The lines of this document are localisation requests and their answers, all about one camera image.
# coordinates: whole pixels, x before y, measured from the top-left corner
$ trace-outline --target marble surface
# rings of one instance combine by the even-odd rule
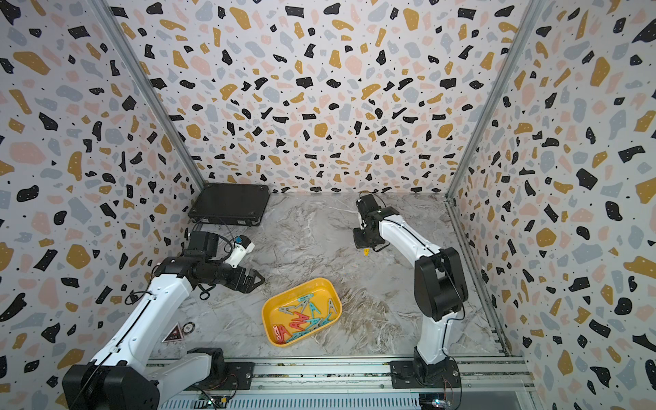
[[[442,195],[381,197],[426,239],[460,252]],[[195,347],[221,347],[226,357],[411,355],[421,325],[413,294],[413,267],[393,246],[366,256],[355,248],[352,228],[358,226],[357,198],[357,194],[272,194],[259,227],[230,227],[235,236],[245,234],[255,243],[255,250],[241,265],[257,269],[266,283],[249,295],[217,287],[206,301],[199,300],[196,289],[170,326],[191,321],[195,330],[182,342],[158,343],[152,358],[179,358]],[[225,226],[206,224],[202,230],[230,236]],[[262,305],[316,277],[325,277],[335,286],[344,309],[342,317],[288,348],[272,346],[264,333]],[[468,272],[466,278],[466,317],[456,323],[463,329],[452,336],[449,352],[498,353],[496,334],[490,330]]]

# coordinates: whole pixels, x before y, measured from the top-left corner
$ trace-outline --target plastic tray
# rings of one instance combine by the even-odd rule
[[[306,306],[303,308],[303,299],[299,301],[299,298],[307,297],[308,295],[312,295],[312,297],[308,298],[308,303],[306,303]],[[311,321],[299,320],[301,316],[299,316],[298,313],[308,316],[309,319],[325,319],[329,315],[329,299],[332,299],[333,305],[335,306],[335,310],[337,312],[332,310],[330,311],[328,322],[321,320],[316,325],[313,325]],[[310,302],[314,304],[320,313],[311,311]],[[292,314],[290,315],[285,313],[284,308],[287,308],[286,310],[292,312]],[[295,288],[289,289],[288,291],[282,292],[281,294],[267,300],[262,307],[262,322],[264,323],[266,336],[271,344],[282,348],[288,347],[300,340],[303,340],[304,338],[313,335],[320,330],[325,329],[326,327],[336,322],[341,315],[342,302],[339,300],[333,284],[328,279],[324,279],[322,277],[318,277],[317,279],[313,279],[309,282],[303,283],[302,285],[296,286]],[[298,327],[304,330],[310,327],[313,327],[313,329],[301,336],[295,336],[295,333],[300,331],[291,327],[291,323],[295,323],[298,325]],[[294,337],[294,339],[290,341],[289,339],[291,337],[284,332],[281,332],[285,342],[278,342],[276,338],[276,332],[274,331],[274,326],[279,325],[284,326],[287,332],[291,335],[291,337]]]

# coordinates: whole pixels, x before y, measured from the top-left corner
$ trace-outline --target pink spot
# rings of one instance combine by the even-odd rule
[[[581,208],[578,211],[574,212],[571,217],[572,222],[592,222],[592,214],[585,208]]]
[[[606,104],[603,101],[599,100],[592,106],[592,112],[599,115],[602,112],[606,111]]]
[[[66,241],[70,241],[71,239],[82,239],[83,235],[84,233],[77,229],[68,228],[68,231],[66,232]]]
[[[360,75],[362,71],[362,61],[356,56],[347,58],[344,62],[344,65],[346,66],[346,69],[353,75]]]
[[[18,286],[20,286],[21,289],[32,289],[36,285],[37,285],[37,282],[34,279],[21,278],[21,279],[18,280]]]
[[[39,290],[39,302],[48,306],[50,309],[55,309],[59,306],[59,298],[57,298],[57,282],[54,278],[49,277],[46,279]]]
[[[526,203],[520,208],[520,215],[537,216],[539,213],[538,208],[532,203]]]
[[[360,16],[358,16],[358,12],[356,10],[356,5],[351,4],[351,20],[353,20],[354,23],[358,24],[360,23]]]
[[[193,56],[191,61],[192,67],[194,67],[200,74],[209,75],[209,63],[205,59]]]
[[[68,78],[68,81],[72,83],[76,83],[80,79],[80,77],[77,75],[77,71],[75,70],[66,72],[66,78]]]
[[[522,89],[522,104],[528,107],[531,101],[533,101],[533,97],[535,97],[535,87],[532,83],[529,83]]]
[[[592,279],[594,279],[595,282],[601,283],[606,277],[605,271],[606,265],[599,265],[590,276],[592,276]]]

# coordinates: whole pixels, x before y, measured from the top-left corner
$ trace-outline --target black spot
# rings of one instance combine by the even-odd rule
[[[324,14],[339,14],[339,3],[328,6],[323,10]]]
[[[579,179],[579,185],[588,188],[589,190],[592,190],[598,181],[596,176],[590,174],[583,168],[579,169],[579,171],[576,173],[576,177]]]
[[[376,62],[380,65],[383,65],[386,61],[387,59],[385,59],[385,50],[380,50],[378,53],[378,58],[376,58]]]
[[[629,162],[633,158],[633,155],[644,154],[644,153],[645,153],[645,149],[642,148],[642,145],[627,148],[624,151],[618,152],[620,159],[622,159],[622,162]]]
[[[443,80],[440,80],[440,87],[448,90],[451,87],[455,87],[455,83],[456,83],[455,78],[445,78]]]
[[[615,307],[616,315],[628,315],[633,309],[633,302],[629,298],[620,298],[617,300],[617,306]]]
[[[572,283],[572,286],[568,287],[568,289],[570,292],[576,292],[588,287],[590,287],[590,280],[587,276],[582,276],[574,279],[574,283]]]
[[[468,18],[469,20],[473,20],[475,14],[476,14],[476,10],[463,9],[462,7],[458,9],[458,17]]]
[[[554,92],[552,93],[546,100],[544,100],[544,107],[545,108],[551,108],[554,106],[554,101],[556,101],[556,95],[558,93]]]
[[[604,326],[604,325],[602,325],[601,323],[599,323],[598,321],[596,321],[594,319],[590,321],[590,328],[593,331],[599,333],[601,336],[603,336],[605,338],[607,338],[608,335],[611,334],[611,328],[610,327]]]
[[[223,50],[221,53],[223,54],[221,61],[223,61],[227,65],[232,64],[232,57],[230,57],[230,54],[228,54],[228,50]]]
[[[150,84],[153,87],[157,88],[158,90],[161,90],[162,88],[166,87],[164,80],[162,80],[161,78],[151,78]]]
[[[638,35],[636,38],[631,41],[631,43],[635,43],[637,41],[644,41],[645,43],[649,43],[654,41],[656,39],[656,18],[653,19]]]
[[[501,9],[501,10],[498,10],[498,11],[494,14],[494,16],[495,16],[495,17],[508,17],[508,16],[510,16],[510,13],[512,12],[512,9],[514,9],[514,8],[515,8],[515,6],[508,6],[508,7],[505,7],[505,8],[503,8],[503,9]]]
[[[57,334],[59,333],[59,330],[61,330],[61,325],[57,323],[56,325],[52,325],[50,327],[46,327],[43,332],[41,332],[41,336],[50,343],[55,343]]]
[[[30,201],[39,196],[39,187],[36,185],[25,188],[24,190],[18,191],[16,194],[16,200],[18,202]]]
[[[296,85],[298,85],[299,87],[303,87],[304,89],[306,89],[306,88],[308,88],[308,87],[311,87],[311,86],[314,85],[314,84],[312,83],[312,77],[303,77],[303,78],[297,78],[297,79],[296,79]]]
[[[549,34],[550,31],[551,31],[551,26],[545,26],[535,30],[535,33],[537,35],[541,35],[542,37],[546,37],[546,35]]]
[[[606,201],[606,215],[612,220],[622,220],[622,215],[619,213],[619,205],[612,201]]]
[[[606,387],[609,387],[608,382],[611,380],[611,372],[605,367],[591,366],[590,370],[597,375],[597,378]]]
[[[287,13],[288,16],[296,16],[296,17],[305,18],[303,16],[303,8],[302,7],[285,6],[285,12]]]
[[[25,299],[25,293],[17,294],[14,301],[11,302],[2,314],[0,314],[0,321],[7,321],[23,310],[23,308],[28,305],[23,299]]]
[[[151,4],[150,6],[146,7],[146,12],[148,14],[164,14],[162,11],[162,3],[156,2]]]
[[[45,115],[44,113],[40,112],[39,113],[39,119],[43,123],[43,128],[46,130],[52,130],[52,131],[57,131],[57,128],[59,128],[59,124],[57,124],[57,121],[53,120],[49,116]]]

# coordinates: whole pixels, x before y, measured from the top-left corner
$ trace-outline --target terrazzo wallpaper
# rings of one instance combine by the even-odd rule
[[[654,2],[547,2],[455,198],[547,409],[656,408],[654,39]]]
[[[449,185],[526,0],[110,0],[209,182]]]
[[[197,190],[86,3],[0,11],[0,408],[65,408]]]

